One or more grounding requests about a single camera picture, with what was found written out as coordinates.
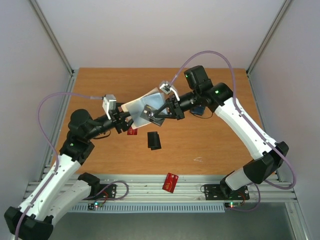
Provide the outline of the red logo card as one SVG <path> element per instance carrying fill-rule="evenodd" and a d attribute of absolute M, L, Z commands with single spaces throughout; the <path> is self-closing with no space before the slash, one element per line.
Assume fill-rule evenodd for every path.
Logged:
<path fill-rule="evenodd" d="M 129 136 L 136 136 L 138 134 L 137 128 L 132 128 L 131 126 L 127 130 L 127 135 Z"/>

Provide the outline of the beige card holder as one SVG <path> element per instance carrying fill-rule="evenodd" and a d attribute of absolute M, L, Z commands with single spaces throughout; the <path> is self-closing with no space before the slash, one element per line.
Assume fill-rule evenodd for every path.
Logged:
<path fill-rule="evenodd" d="M 151 122 L 146 117 L 146 106 L 150 106 L 153 109 L 158 110 L 164 103 L 164 93 L 159 92 L 158 88 L 154 88 L 147 94 L 130 102 L 122 104 L 121 109 L 124 112 L 129 112 L 130 117 L 133 120 L 131 128 L 135 130 L 151 124 Z"/>

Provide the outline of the red VIP card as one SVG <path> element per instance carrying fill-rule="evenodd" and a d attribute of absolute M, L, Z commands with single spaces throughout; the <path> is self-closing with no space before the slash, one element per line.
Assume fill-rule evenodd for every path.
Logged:
<path fill-rule="evenodd" d="M 178 175 L 168 173 L 166 175 L 162 189 L 166 192 L 173 193 L 177 185 L 178 179 L 179 179 Z"/>

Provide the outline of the black VIP card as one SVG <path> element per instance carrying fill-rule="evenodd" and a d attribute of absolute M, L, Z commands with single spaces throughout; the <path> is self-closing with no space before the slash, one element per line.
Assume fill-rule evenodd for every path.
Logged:
<path fill-rule="evenodd" d="M 144 106 L 144 109 L 142 110 L 142 113 L 140 114 L 140 117 L 152 124 L 155 124 L 161 127 L 165 121 L 165 118 L 164 118 L 165 115 L 157 113 L 157 111 L 158 110 L 155 109 L 154 107 L 146 104 Z"/>

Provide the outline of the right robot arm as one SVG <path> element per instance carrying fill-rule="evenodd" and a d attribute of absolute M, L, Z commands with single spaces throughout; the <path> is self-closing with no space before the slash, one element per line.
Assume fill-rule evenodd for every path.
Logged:
<path fill-rule="evenodd" d="M 175 93 L 156 108 L 146 105 L 143 113 L 153 123 L 164 119 L 181 120 L 186 111 L 202 105 L 235 132 L 252 160 L 220 181 L 220 191 L 226 199 L 234 197 L 245 185 L 261 184 L 282 166 L 289 146 L 284 141 L 277 142 L 268 136 L 247 114 L 225 83 L 213 84 L 201 65 L 189 68 L 184 76 L 191 92 L 182 96 Z"/>

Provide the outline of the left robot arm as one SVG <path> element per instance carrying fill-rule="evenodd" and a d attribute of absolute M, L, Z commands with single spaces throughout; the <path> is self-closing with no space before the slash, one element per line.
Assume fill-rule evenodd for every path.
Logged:
<path fill-rule="evenodd" d="M 116 129 L 125 132 L 133 124 L 129 112 L 119 109 L 92 119 L 85 109 L 71 114 L 69 131 L 55 163 L 32 194 L 19 207 L 9 207 L 4 219 L 16 240 L 47 240 L 58 221 L 78 202 L 96 199 L 101 193 L 100 180 L 81 174 L 75 183 L 61 193 L 70 177 L 83 165 L 94 149 L 92 139 Z"/>

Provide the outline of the dark blue wallet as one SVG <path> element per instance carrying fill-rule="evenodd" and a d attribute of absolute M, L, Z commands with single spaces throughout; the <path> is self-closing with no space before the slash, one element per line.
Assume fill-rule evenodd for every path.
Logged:
<path fill-rule="evenodd" d="M 202 116 L 205 112 L 205 107 L 198 105 L 189 110 L 192 115 Z"/>

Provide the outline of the left circuit board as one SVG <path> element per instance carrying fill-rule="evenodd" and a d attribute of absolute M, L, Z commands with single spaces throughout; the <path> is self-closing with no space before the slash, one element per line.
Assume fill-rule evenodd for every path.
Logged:
<path fill-rule="evenodd" d="M 102 203 L 102 202 L 94 202 L 94 203 L 89 203 L 87 205 L 87 209 L 89 211 L 94 211 L 96 209 L 102 208 L 103 206 L 104 206 L 104 203 Z"/>

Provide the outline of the circuit board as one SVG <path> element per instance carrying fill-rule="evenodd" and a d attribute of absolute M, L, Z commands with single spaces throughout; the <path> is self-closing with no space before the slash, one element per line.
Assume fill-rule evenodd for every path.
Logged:
<path fill-rule="evenodd" d="M 104 203 L 102 203 L 102 202 L 94 202 L 94 203 L 89 203 L 87 205 L 87 209 L 89 211 L 94 211 L 96 209 L 102 208 L 103 206 L 104 206 Z"/>
<path fill-rule="evenodd" d="M 239 207 L 241 207 L 242 205 L 243 205 L 242 202 L 233 202 L 233 201 L 231 201 L 231 202 L 225 202 L 225 203 L 224 203 L 224 206 L 225 206 L 226 208 L 230 208 L 230 209 L 239 208 Z"/>

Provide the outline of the right circuit board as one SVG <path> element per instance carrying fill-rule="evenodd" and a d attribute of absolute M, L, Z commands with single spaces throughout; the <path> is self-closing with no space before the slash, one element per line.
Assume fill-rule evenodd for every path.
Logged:
<path fill-rule="evenodd" d="M 230 209 L 239 208 L 239 207 L 241 207 L 242 205 L 243 205 L 242 202 L 233 202 L 233 201 L 231 201 L 231 202 L 225 202 L 225 203 L 224 203 L 224 206 L 225 206 L 226 208 L 230 208 Z"/>

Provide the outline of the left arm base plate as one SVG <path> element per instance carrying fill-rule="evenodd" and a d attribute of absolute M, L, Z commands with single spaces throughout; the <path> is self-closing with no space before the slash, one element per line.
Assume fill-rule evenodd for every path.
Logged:
<path fill-rule="evenodd" d="M 85 198 L 84 200 L 104 200 L 105 198 L 107 199 L 115 199 L 116 198 L 116 193 L 117 193 L 117 185 L 112 184 L 107 187 L 106 184 L 101 184 L 99 191 L 101 191 L 98 195 L 96 196 L 89 196 Z"/>

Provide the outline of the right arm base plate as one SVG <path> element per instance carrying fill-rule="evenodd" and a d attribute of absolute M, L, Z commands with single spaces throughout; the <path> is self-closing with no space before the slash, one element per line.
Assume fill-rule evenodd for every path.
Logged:
<path fill-rule="evenodd" d="M 204 194 L 206 201 L 242 201 L 250 199 L 247 186 L 241 187 L 238 191 L 233 192 L 229 197 L 226 197 L 223 194 L 219 184 L 204 184 L 200 187 L 200 191 Z"/>

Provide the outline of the left aluminium frame post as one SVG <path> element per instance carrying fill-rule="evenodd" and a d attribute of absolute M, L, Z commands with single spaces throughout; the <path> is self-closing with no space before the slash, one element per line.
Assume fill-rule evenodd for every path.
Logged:
<path fill-rule="evenodd" d="M 61 45 L 59 44 L 58 39 L 56 38 L 55 33 L 53 32 L 44 12 L 42 11 L 39 3 L 37 0 L 28 0 L 29 4 L 31 5 L 35 15 L 37 16 L 40 24 L 42 25 L 44 31 L 46 32 L 49 40 L 51 41 L 51 43 L 53 44 L 55 50 L 57 51 L 60 59 L 62 60 L 66 70 L 68 71 L 68 73 L 70 74 L 70 76 L 73 75 L 74 70 L 71 67 L 71 64 L 69 62 L 69 60 L 67 59 L 67 56 L 65 55 Z"/>

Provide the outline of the aluminium frame post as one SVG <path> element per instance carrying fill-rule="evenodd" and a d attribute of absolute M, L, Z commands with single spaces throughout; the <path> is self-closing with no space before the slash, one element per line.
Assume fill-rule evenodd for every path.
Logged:
<path fill-rule="evenodd" d="M 37 0 L 28 0 L 29 4 L 31 5 L 35 15 L 37 16 L 40 24 L 42 25 L 44 31 L 46 32 L 49 40 L 51 41 L 51 43 L 53 44 L 55 50 L 57 51 L 60 59 L 62 60 L 66 70 L 68 71 L 68 73 L 70 74 L 70 76 L 73 75 L 74 70 L 71 67 L 71 64 L 69 62 L 69 60 L 67 59 L 67 56 L 65 55 L 61 45 L 59 44 L 58 39 L 56 38 L 55 33 L 53 32 L 44 12 L 42 11 L 39 3 Z"/>
<path fill-rule="evenodd" d="M 274 34 L 276 33 L 279 25 L 283 21 L 285 15 L 287 14 L 287 12 L 290 9 L 293 2 L 294 2 L 293 0 L 284 0 L 282 2 L 279 10 L 277 11 L 277 13 L 276 13 L 271 25 L 270 25 L 270 27 L 268 28 L 261 44 L 259 45 L 253 59 L 251 60 L 249 66 L 246 70 L 246 74 L 248 77 L 250 76 L 251 72 L 254 70 L 258 61 L 262 57 L 264 51 L 266 50 L 267 46 L 269 45 L 270 41 L 272 40 Z"/>

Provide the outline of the right aluminium frame post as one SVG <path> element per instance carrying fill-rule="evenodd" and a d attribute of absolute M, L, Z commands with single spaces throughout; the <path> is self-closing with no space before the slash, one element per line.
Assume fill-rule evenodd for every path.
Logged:
<path fill-rule="evenodd" d="M 258 61 L 262 57 L 264 51 L 266 50 L 267 46 L 269 45 L 270 41 L 272 40 L 274 34 L 276 33 L 279 25 L 283 21 L 285 15 L 287 14 L 287 12 L 290 9 L 293 2 L 294 2 L 293 0 L 284 0 L 282 2 L 279 10 L 277 11 L 277 13 L 276 13 L 271 25 L 270 25 L 270 27 L 268 28 L 261 44 L 259 45 L 253 59 L 251 60 L 249 66 L 246 70 L 246 74 L 248 77 L 250 76 L 251 72 L 254 70 Z"/>

